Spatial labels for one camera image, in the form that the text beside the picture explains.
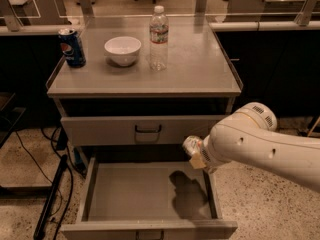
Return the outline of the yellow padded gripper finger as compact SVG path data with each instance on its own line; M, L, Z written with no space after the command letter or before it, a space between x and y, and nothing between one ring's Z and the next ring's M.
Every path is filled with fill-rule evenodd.
M206 167L200 153L194 153L189 162L194 169L204 169Z

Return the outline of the wheeled robot base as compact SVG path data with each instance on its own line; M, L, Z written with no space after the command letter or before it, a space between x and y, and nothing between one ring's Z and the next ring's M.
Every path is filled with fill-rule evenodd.
M320 116L315 116L306 130L301 131L303 137L311 137L313 134L318 133L320 130Z

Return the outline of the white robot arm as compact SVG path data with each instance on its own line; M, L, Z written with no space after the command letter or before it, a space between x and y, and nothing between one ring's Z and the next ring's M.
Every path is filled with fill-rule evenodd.
M207 173L236 161L320 192L320 140L278 133L265 105L251 102L216 123L201 139L190 136L183 149L195 169Z

